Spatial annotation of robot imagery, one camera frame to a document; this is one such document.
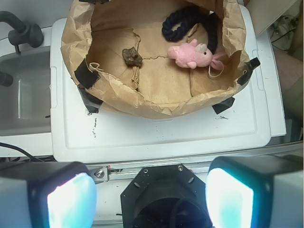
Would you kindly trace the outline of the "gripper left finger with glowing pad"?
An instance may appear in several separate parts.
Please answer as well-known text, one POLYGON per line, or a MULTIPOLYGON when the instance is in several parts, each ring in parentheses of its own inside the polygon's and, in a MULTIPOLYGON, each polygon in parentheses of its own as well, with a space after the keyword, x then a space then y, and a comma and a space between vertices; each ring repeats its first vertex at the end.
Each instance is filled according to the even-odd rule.
POLYGON ((90 228, 97 190, 81 162, 0 165, 2 228, 90 228))

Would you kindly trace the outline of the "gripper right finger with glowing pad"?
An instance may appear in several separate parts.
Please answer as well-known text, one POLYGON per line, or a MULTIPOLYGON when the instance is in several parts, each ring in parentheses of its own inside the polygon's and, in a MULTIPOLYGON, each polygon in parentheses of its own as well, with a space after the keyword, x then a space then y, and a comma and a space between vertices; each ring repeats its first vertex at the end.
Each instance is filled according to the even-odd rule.
POLYGON ((219 156, 209 167, 206 203, 217 228, 302 228, 304 159, 219 156))

